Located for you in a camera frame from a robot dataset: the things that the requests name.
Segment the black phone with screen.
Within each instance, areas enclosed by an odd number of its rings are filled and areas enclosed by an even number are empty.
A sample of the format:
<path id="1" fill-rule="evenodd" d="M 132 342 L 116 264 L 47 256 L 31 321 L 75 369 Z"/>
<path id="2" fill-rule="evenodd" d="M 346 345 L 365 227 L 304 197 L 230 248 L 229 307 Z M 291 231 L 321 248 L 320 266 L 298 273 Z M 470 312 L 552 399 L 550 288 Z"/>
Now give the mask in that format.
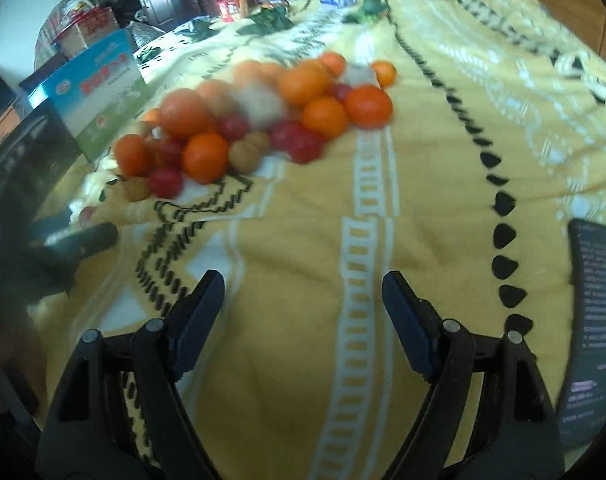
<path id="1" fill-rule="evenodd" d="M 568 235 L 573 316 L 557 422 L 562 448 L 571 451 L 590 444 L 606 422 L 606 226 L 573 219 Z"/>

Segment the black printed box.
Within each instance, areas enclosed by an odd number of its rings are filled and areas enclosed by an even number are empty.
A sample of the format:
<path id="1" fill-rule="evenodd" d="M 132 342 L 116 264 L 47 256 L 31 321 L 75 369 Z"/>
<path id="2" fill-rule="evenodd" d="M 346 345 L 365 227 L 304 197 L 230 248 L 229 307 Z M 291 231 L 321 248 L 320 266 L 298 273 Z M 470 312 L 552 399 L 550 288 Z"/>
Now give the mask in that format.
<path id="1" fill-rule="evenodd" d="M 33 219 L 80 156 L 52 103 L 42 101 L 0 142 L 0 212 Z"/>

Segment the orange left front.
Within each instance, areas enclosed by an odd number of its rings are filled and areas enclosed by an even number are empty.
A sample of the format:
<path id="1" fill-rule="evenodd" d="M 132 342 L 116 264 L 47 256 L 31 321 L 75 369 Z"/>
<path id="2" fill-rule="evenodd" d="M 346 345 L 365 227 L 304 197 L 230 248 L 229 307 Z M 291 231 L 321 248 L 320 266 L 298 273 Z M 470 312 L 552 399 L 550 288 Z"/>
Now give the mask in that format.
<path id="1" fill-rule="evenodd" d="M 153 157 L 142 136 L 126 134 L 113 146 L 114 158 L 120 173 L 126 178 L 148 177 L 153 167 Z"/>

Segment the red tomato left front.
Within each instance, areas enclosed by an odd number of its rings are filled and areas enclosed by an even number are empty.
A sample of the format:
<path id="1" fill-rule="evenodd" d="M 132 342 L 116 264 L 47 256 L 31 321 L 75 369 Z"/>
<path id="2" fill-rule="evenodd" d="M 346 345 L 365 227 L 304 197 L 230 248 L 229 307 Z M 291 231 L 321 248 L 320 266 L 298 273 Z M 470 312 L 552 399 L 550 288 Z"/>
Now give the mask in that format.
<path id="1" fill-rule="evenodd" d="M 174 198 L 183 192 L 184 178 L 175 168 L 159 168 L 151 172 L 149 188 L 158 198 Z"/>

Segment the red tomato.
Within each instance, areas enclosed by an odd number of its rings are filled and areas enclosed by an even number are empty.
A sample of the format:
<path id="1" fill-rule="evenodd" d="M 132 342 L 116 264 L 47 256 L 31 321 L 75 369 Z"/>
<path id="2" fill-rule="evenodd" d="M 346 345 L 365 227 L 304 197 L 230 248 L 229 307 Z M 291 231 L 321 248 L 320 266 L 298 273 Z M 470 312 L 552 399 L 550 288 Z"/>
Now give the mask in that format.
<path id="1" fill-rule="evenodd" d="M 286 153 L 299 165 L 319 159 L 324 151 L 324 142 L 306 130 L 292 131 L 286 140 Z"/>
<path id="2" fill-rule="evenodd" d="M 158 198 L 174 198 L 183 192 L 184 178 L 175 168 L 159 168 L 151 172 L 149 188 Z"/>

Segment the blue white carton box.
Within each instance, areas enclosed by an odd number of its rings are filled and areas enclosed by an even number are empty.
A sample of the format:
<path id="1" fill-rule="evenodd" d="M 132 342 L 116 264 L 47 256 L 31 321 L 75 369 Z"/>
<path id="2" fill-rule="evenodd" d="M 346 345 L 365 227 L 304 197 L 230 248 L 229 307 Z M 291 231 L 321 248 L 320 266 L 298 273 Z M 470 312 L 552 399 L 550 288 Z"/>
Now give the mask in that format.
<path id="1" fill-rule="evenodd" d="M 28 95 L 31 107 L 50 102 L 90 162 L 148 99 L 124 29 L 80 52 Z"/>

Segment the orange centre front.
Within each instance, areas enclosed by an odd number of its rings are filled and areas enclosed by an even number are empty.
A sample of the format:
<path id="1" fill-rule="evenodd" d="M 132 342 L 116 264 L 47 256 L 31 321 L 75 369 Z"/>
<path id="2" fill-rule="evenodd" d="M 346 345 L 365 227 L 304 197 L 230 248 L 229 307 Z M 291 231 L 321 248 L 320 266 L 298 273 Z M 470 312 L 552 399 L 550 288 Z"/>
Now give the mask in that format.
<path id="1" fill-rule="evenodd" d="M 210 184 L 227 171 L 229 143 L 217 133 L 192 136 L 181 154 L 181 167 L 199 184 Z"/>

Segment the brown kiwi fruit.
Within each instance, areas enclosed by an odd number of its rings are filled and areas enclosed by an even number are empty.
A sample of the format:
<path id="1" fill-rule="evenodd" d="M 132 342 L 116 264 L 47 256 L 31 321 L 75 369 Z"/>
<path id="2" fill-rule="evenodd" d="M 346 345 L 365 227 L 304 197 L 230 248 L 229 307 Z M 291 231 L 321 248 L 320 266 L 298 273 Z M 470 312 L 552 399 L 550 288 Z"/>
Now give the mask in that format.
<path id="1" fill-rule="evenodd" d="M 228 162 L 239 174 L 252 174 L 259 168 L 262 160 L 260 151 L 245 140 L 233 142 L 228 152 Z"/>

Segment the large pale orange left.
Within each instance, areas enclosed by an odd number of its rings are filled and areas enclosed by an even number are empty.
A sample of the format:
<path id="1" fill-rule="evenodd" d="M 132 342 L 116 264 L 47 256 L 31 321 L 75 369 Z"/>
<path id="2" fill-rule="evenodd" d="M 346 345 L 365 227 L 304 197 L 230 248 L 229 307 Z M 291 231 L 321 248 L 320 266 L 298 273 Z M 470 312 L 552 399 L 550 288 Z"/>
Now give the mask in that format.
<path id="1" fill-rule="evenodd" d="M 187 141 L 203 132 L 210 122 L 207 104 L 196 90 L 180 88 L 163 96 L 159 125 L 171 138 Z"/>

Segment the red tomato centre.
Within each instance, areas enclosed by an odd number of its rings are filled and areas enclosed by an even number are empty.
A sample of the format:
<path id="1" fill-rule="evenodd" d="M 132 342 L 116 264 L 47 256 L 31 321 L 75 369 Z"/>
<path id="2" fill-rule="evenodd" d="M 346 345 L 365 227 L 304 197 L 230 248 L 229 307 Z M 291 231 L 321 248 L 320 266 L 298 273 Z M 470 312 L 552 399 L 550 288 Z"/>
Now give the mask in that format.
<path id="1" fill-rule="evenodd" d="M 286 153 L 299 165 L 319 159 L 324 151 L 324 142 L 306 130 L 292 131 L 286 140 Z"/>

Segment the brown cardboard box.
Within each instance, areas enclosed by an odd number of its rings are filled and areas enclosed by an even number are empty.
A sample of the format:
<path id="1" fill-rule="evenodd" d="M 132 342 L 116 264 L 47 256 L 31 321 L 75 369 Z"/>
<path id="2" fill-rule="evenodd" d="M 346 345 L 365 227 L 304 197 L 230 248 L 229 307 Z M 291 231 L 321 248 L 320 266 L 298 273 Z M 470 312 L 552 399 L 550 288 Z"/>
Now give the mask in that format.
<path id="1" fill-rule="evenodd" d="M 69 60 L 120 29 L 112 9 L 94 8 L 64 27 L 54 40 L 56 50 Z"/>

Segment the orange middle right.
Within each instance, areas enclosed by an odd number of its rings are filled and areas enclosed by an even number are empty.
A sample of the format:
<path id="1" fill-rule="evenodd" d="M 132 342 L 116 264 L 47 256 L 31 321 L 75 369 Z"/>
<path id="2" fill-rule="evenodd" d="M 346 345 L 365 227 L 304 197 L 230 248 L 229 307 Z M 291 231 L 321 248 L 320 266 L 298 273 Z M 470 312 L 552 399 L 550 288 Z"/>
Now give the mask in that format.
<path id="1" fill-rule="evenodd" d="M 326 142 L 342 136 L 349 127 L 345 108 L 333 96 L 322 96 L 307 103 L 302 110 L 301 122 Z"/>

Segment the large orange right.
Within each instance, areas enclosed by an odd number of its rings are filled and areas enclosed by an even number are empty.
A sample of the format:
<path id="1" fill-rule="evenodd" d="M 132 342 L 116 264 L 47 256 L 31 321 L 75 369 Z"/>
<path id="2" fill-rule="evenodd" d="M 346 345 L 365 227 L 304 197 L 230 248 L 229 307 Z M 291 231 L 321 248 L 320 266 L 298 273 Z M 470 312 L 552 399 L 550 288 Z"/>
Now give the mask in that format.
<path id="1" fill-rule="evenodd" d="M 372 84 L 352 89 L 343 101 L 350 122 L 361 129 L 381 129 L 393 115 L 393 103 L 388 93 Z"/>

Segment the red snack box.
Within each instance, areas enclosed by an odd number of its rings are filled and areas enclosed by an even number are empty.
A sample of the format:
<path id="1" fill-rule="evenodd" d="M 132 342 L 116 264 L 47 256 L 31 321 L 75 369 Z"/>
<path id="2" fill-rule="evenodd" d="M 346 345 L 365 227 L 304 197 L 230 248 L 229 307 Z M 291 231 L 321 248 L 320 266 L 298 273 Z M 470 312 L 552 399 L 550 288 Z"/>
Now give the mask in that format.
<path id="1" fill-rule="evenodd" d="M 225 23 L 241 21 L 249 15 L 249 0 L 217 0 L 217 7 Z"/>

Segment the small orange far right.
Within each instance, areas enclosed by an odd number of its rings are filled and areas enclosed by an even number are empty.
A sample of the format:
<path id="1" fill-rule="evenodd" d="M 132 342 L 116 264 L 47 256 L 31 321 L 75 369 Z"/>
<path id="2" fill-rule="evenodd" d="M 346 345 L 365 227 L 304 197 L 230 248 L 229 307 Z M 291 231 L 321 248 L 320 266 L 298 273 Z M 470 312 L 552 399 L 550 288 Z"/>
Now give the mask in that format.
<path id="1" fill-rule="evenodd" d="M 391 87 L 396 82 L 397 69 L 388 61 L 375 61 L 370 64 L 381 88 Z"/>

